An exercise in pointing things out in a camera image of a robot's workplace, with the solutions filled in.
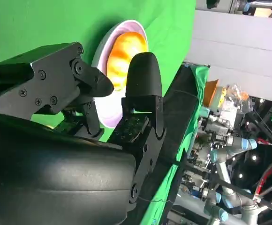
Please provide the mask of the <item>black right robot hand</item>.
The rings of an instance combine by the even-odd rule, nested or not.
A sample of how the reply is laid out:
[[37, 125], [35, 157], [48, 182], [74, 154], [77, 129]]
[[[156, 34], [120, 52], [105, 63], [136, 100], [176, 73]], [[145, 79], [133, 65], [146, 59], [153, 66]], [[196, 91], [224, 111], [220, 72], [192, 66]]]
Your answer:
[[101, 142], [94, 99], [114, 86], [82, 53], [46, 45], [0, 62], [0, 225], [119, 225], [136, 207], [166, 136], [157, 58], [132, 58]]

